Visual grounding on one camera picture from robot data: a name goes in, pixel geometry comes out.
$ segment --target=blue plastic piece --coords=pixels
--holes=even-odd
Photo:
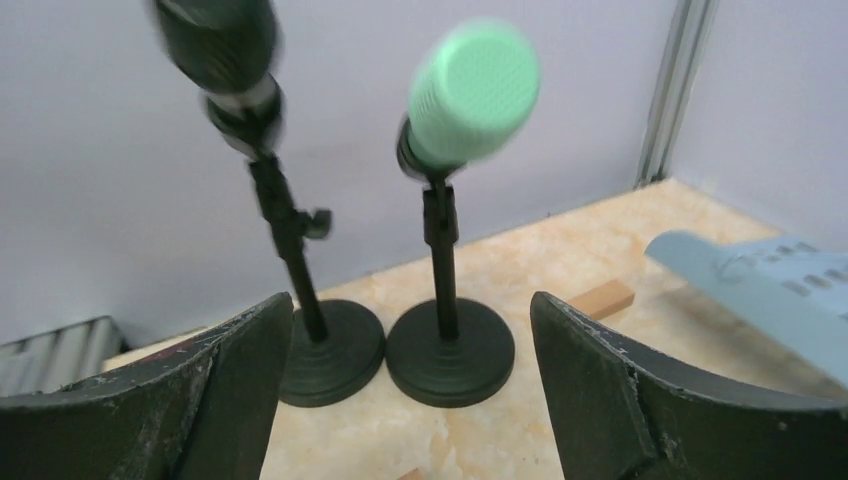
[[[684,231],[645,253],[848,386],[848,254],[792,236],[721,246]]]

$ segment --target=black stand base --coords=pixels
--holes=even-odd
[[[435,300],[404,313],[389,332],[386,365],[392,380],[413,400],[433,407],[482,402],[503,387],[515,362],[515,341],[497,313],[465,298],[456,306],[456,340],[439,337]]]
[[[303,311],[294,314],[280,400],[296,407],[323,407],[358,392],[380,369],[386,349],[383,325],[367,308],[347,300],[319,306],[328,332],[322,342],[309,339]]]

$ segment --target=stand pole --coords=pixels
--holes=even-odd
[[[439,337],[453,341],[459,337],[456,302],[456,266],[453,246],[459,239],[453,187],[444,179],[430,180],[424,191],[424,241],[430,246]]]
[[[401,150],[398,158],[404,154]],[[395,322],[387,340],[386,365],[395,385],[409,397],[456,408],[482,402],[500,390],[512,373],[515,341],[494,310],[456,296],[453,247],[459,228],[453,187],[446,178],[428,177],[423,194],[424,241],[432,254],[436,298],[412,307]]]
[[[277,255],[288,267],[297,300],[303,310],[303,323],[309,340],[323,342],[328,336],[327,324],[319,308],[303,254],[303,236],[309,214],[295,209],[291,190],[275,155],[265,154],[252,159],[250,173],[256,186],[262,216],[271,226]]]

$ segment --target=green microphone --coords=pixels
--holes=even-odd
[[[399,145],[408,174],[454,171],[501,149],[530,117],[540,69],[530,42],[498,20],[448,34],[419,67]]]
[[[521,129],[539,84],[532,45],[497,20],[470,22],[448,34],[413,83],[396,153],[406,175],[429,184],[423,193],[424,240],[436,295],[392,327],[386,365],[395,385],[421,403],[473,405],[497,393],[512,373],[509,327],[491,308],[456,296],[459,228],[447,179],[497,152]]]

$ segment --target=gray wall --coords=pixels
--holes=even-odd
[[[671,173],[848,250],[848,2],[722,1]]]
[[[516,141],[457,178],[462,240],[633,184],[673,0],[276,3],[281,158],[301,206],[336,213],[308,251],[319,287],[427,254],[394,137],[417,63],[469,17],[527,32],[544,85]],[[288,288],[243,162],[145,5],[0,6],[0,342],[110,314],[141,345]]]

